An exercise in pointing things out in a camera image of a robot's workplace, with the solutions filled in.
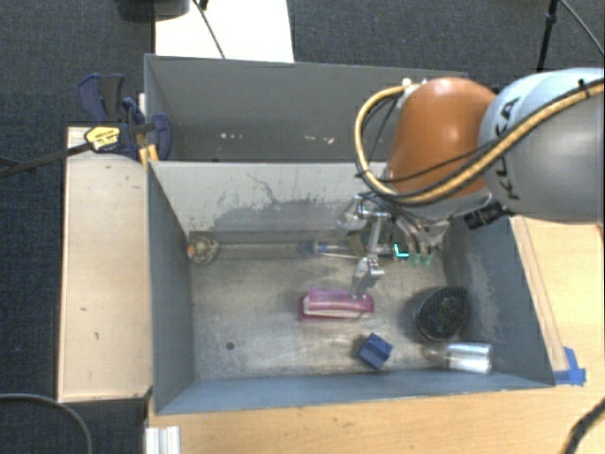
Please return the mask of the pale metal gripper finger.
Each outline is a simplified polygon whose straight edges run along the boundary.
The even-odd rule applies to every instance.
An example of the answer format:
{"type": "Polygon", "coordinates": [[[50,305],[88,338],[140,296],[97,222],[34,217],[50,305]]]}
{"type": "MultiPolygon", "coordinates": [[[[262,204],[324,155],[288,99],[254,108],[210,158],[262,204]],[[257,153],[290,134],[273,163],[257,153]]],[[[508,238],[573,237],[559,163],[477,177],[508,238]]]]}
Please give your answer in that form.
{"type": "Polygon", "coordinates": [[[352,277],[351,296],[361,299],[384,276],[376,255],[362,257],[356,264],[352,277]]]}

